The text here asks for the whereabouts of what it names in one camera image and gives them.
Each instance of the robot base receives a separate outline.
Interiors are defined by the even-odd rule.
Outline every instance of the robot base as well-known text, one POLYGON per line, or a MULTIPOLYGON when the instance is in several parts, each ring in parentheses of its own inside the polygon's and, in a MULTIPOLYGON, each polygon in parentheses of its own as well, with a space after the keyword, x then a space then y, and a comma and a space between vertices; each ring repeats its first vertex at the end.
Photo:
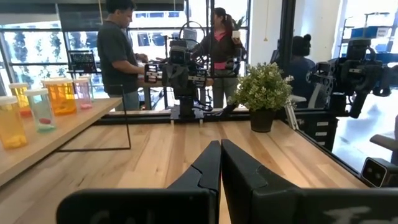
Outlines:
POLYGON ((202 110, 197 108, 193 108, 194 116, 192 117, 181 117, 180 116, 180 106, 176 105, 171 110, 170 121, 172 124, 174 123, 188 123, 188 122, 197 122, 199 121, 200 124, 203 123, 203 118, 205 115, 203 114, 202 110))

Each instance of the wooden table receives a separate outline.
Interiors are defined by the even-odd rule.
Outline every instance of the wooden table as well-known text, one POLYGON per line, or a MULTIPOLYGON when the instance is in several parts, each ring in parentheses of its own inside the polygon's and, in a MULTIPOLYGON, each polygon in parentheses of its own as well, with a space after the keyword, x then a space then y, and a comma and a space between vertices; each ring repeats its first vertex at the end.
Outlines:
MULTIPOLYGON (((65 148, 125 147, 125 126, 93 126, 65 148)), ((130 125, 132 149, 58 152, 0 190, 0 217, 8 223, 54 223, 59 202, 85 188, 164 188, 212 140, 230 139, 265 166, 300 187, 366 188, 295 131, 274 121, 255 133, 249 121, 130 125)), ((220 223, 229 223, 221 193, 220 223)))
POLYGON ((120 102, 121 98, 96 100, 90 110, 56 117, 57 129, 46 134, 36 132, 32 118, 24 119, 28 145, 8 150, 0 146, 0 186, 49 155, 120 102))

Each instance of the gray t-shirt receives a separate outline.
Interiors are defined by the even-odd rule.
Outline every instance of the gray t-shirt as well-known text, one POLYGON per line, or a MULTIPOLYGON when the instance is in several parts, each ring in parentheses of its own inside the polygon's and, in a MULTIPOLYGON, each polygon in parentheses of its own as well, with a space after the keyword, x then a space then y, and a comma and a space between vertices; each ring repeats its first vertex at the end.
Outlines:
POLYGON ((138 90, 135 74, 127 74, 116 70, 112 63, 127 60, 137 66, 137 60, 132 51, 132 45, 122 29, 113 22, 104 21, 97 36, 98 56, 101 60, 102 80, 104 90, 110 95, 121 95, 138 90))

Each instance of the black plant pot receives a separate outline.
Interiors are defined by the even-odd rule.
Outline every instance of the black plant pot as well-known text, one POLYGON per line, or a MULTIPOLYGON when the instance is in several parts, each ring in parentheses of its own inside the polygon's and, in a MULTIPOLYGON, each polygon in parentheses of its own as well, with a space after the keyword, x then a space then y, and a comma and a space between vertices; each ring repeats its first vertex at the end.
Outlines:
POLYGON ((256 110, 250 111, 251 129, 260 133, 271 131, 272 122, 275 118, 274 110, 256 110))

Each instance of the woman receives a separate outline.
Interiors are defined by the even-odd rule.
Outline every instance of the woman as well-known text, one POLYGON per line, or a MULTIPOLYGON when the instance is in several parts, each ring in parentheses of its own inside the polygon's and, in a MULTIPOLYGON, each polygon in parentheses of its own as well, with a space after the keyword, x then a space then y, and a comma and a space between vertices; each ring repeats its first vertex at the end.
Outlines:
MULTIPOLYGON (((214 60, 215 76, 233 76, 233 71, 226 69, 226 62, 235 57, 241 50, 242 55, 246 51, 240 39, 232 38, 234 21, 226 13, 225 9, 218 7, 214 10, 214 34, 209 34, 203 38, 202 42, 193 48, 192 58, 202 55, 210 55, 214 60), (213 45, 210 49, 210 40, 213 38, 213 45)), ((214 108, 222 108, 224 96, 228 100, 235 92, 238 85, 237 78, 216 78, 213 83, 214 108)))
POLYGON ((307 73, 315 68, 315 62, 305 58, 310 55, 311 35, 293 37, 292 59, 288 67, 288 74, 294 77, 291 85, 293 95, 302 96, 306 102, 297 103, 297 108, 308 108, 314 85, 307 82, 307 73))

